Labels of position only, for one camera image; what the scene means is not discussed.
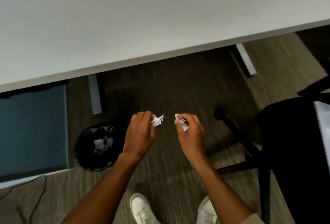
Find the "crumpled paper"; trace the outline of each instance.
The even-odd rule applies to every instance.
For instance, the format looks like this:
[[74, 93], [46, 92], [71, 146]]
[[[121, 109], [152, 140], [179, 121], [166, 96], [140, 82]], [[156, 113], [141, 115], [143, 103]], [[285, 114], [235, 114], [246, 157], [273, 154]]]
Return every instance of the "crumpled paper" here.
[[94, 140], [94, 145], [95, 145], [94, 153], [97, 153], [98, 155], [103, 155], [103, 153], [107, 151], [109, 147], [112, 147], [112, 144], [113, 144], [112, 137]]
[[178, 118], [179, 114], [175, 114], [175, 119], [178, 120], [181, 123], [182, 128], [184, 129], [184, 132], [189, 129], [189, 126], [185, 124], [186, 120], [183, 118]]
[[162, 115], [161, 117], [157, 117], [153, 114], [153, 120], [151, 121], [151, 124], [156, 127], [159, 124], [162, 124], [162, 121], [164, 119], [164, 115]]

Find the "white sneaker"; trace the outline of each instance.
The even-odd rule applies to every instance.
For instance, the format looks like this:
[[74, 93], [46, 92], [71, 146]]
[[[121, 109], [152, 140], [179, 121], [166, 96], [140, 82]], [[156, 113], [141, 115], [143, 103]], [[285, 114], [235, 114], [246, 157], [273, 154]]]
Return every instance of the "white sneaker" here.
[[209, 197], [205, 197], [199, 205], [196, 224], [215, 224], [217, 218]]
[[133, 194], [130, 206], [137, 224], [161, 224], [153, 214], [150, 203], [142, 194]]

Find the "cable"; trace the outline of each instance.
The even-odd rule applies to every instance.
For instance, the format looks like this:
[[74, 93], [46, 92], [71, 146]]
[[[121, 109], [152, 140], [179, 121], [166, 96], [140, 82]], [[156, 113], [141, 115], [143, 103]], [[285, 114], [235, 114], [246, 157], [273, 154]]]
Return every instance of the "cable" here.
[[29, 221], [27, 222], [27, 220], [24, 218], [24, 216], [23, 216], [23, 214], [22, 214], [22, 211], [21, 211], [21, 209], [19, 208], [19, 206], [16, 206], [16, 208], [15, 208], [16, 212], [19, 214], [19, 217], [21, 218], [21, 220], [22, 220], [22, 222], [23, 222], [24, 224], [32, 224], [33, 214], [34, 214], [35, 210], [37, 209], [37, 207], [38, 207], [38, 205], [39, 205], [39, 203], [40, 203], [40, 201], [41, 201], [41, 198], [43, 197], [43, 193], [44, 193], [45, 190], [46, 190], [47, 176], [46, 176], [46, 175], [38, 176], [38, 177], [34, 178], [33, 180], [30, 180], [30, 181], [27, 181], [27, 182], [23, 182], [23, 183], [21, 183], [21, 184], [17, 184], [17, 185], [15, 185], [15, 186], [11, 187], [10, 190], [8, 191], [8, 193], [6, 193], [5, 196], [3, 196], [3, 197], [0, 198], [0, 200], [5, 199], [5, 198], [11, 193], [11, 191], [12, 191], [14, 188], [17, 188], [17, 187], [22, 186], [22, 185], [25, 185], [25, 184], [29, 184], [29, 183], [33, 182], [34, 180], [37, 180], [37, 179], [39, 179], [39, 178], [41, 178], [41, 177], [44, 177], [44, 178], [45, 178], [45, 180], [43, 181], [43, 190], [42, 190], [42, 192], [41, 192], [41, 194], [40, 194], [40, 197], [39, 197], [39, 199], [38, 199], [36, 205], [34, 206], [32, 212], [31, 212], [31, 214], [30, 214]]

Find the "black chair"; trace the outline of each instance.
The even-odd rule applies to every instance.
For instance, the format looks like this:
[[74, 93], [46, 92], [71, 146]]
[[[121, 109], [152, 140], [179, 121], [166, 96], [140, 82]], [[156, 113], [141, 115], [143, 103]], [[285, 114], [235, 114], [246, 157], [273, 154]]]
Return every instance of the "black chair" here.
[[264, 108], [258, 115], [263, 147], [259, 151], [221, 109], [214, 112], [233, 132], [250, 155], [246, 161], [218, 169], [228, 174], [258, 169], [262, 219], [270, 223], [270, 169], [273, 170], [296, 224], [328, 220], [330, 173], [314, 101], [330, 104], [329, 77], [299, 92], [292, 98]]

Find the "trash bin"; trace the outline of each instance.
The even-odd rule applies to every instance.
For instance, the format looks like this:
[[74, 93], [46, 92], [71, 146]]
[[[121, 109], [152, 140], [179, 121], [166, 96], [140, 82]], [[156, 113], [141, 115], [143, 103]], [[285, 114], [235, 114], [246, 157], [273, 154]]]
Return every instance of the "trash bin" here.
[[90, 171], [111, 167], [122, 153], [126, 129], [113, 123], [99, 123], [79, 135], [74, 152], [80, 166]]

